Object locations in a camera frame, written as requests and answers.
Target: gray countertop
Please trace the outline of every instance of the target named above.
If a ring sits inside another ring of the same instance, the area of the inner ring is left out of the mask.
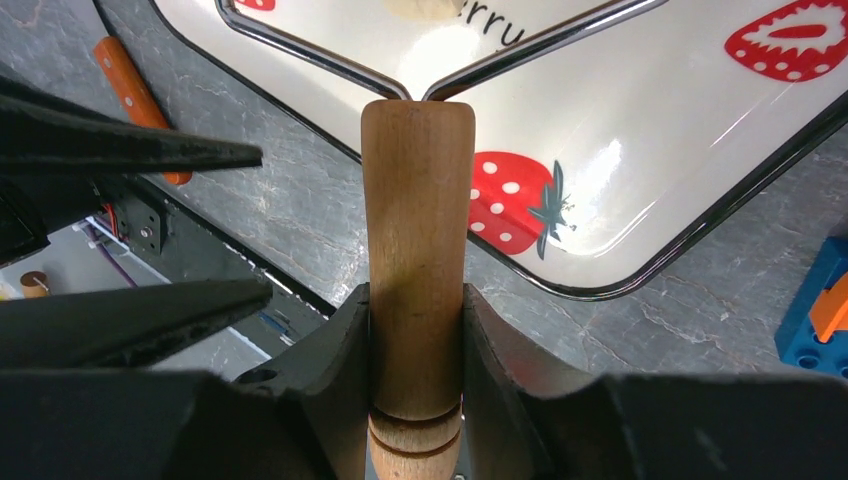
[[[0,63],[125,119],[67,1],[0,0]],[[339,305],[367,280],[359,165],[182,44],[147,0],[99,3],[172,125],[265,151],[260,170],[164,188]],[[470,243],[467,279],[530,338],[589,371],[782,369],[772,336],[821,242],[844,233],[846,163],[843,129],[624,298],[554,297]]]

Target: white dot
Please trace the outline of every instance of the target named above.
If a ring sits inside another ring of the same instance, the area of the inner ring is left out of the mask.
[[[503,188],[504,193],[509,193],[509,194],[518,193],[518,191],[521,190],[521,186],[518,185],[515,182],[504,183],[503,187],[501,187],[501,188]]]

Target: black lettering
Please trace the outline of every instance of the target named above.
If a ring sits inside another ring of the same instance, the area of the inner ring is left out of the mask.
[[[468,13],[468,20],[465,23],[471,25],[471,19],[474,18],[474,14],[480,10],[488,10],[489,7],[486,5],[480,5],[478,2],[474,2],[474,5],[471,7],[471,12]]]
[[[489,33],[489,28],[492,25],[494,25],[498,22],[503,22],[504,20],[506,20],[504,17],[498,15],[495,12],[492,12],[492,14],[489,15],[489,21],[486,22],[486,28],[483,29],[483,35],[486,35],[487,33]]]
[[[504,47],[508,47],[508,46],[512,45],[513,43],[518,42],[519,40],[521,40],[521,36],[524,35],[524,29],[522,28],[521,31],[518,32],[518,35],[515,36],[515,38],[513,38],[512,40],[507,42],[506,36],[509,34],[509,31],[511,29],[512,29],[512,22],[510,22],[510,24],[506,26],[506,30],[504,30],[504,34],[501,35],[501,44],[503,44]]]

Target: black tray rim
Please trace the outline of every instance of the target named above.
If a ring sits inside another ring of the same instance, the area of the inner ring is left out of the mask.
[[[165,27],[172,35],[174,35],[175,38],[177,38],[177,40],[216,67],[223,70],[231,77],[241,82],[255,94],[259,95],[273,106],[297,120],[309,131],[318,135],[334,148],[350,157],[351,160],[359,164],[362,163],[362,158],[356,150],[350,148],[344,142],[331,135],[316,123],[288,106],[285,102],[266,92],[261,87],[212,56],[209,52],[188,40],[182,33],[177,31],[170,22],[168,22],[168,19],[165,18],[165,15],[156,4],[156,0],[148,0],[148,3],[151,7],[153,7],[153,10],[156,12],[159,20],[162,21]],[[848,123],[848,90],[846,90],[845,93],[813,118],[810,123],[801,128],[798,133],[790,137],[789,140],[775,150],[774,153],[766,157],[766,159],[763,160],[763,162],[761,162],[754,170],[742,178],[742,180],[734,185],[727,193],[722,195],[715,203],[704,211],[704,213],[699,215],[692,223],[684,228],[682,232],[660,249],[656,255],[651,257],[651,259],[642,265],[642,267],[636,270],[636,272],[623,280],[603,287],[569,287],[550,282],[530,272],[527,268],[518,264],[518,262],[509,256],[499,252],[496,248],[489,245],[483,241],[483,239],[470,231],[468,232],[468,239],[477,247],[509,267],[510,270],[545,292],[569,300],[587,302],[612,300],[614,298],[622,297],[634,292],[648,283],[665,267],[686,253],[686,251],[703,239],[714,228],[727,220],[730,215],[748,203],[749,200],[783,175],[787,170],[789,170],[789,168],[798,163],[799,160],[812,152],[816,147],[821,145],[822,142],[830,138],[846,123]]]

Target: tray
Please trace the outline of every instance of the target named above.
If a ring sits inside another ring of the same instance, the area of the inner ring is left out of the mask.
[[[359,160],[377,97],[230,30],[212,0],[151,0],[174,33]],[[447,22],[381,0],[240,9],[401,81],[435,80],[603,2],[468,1]],[[477,114],[472,238],[536,285],[627,293],[848,120],[848,0],[671,0],[457,97]]]

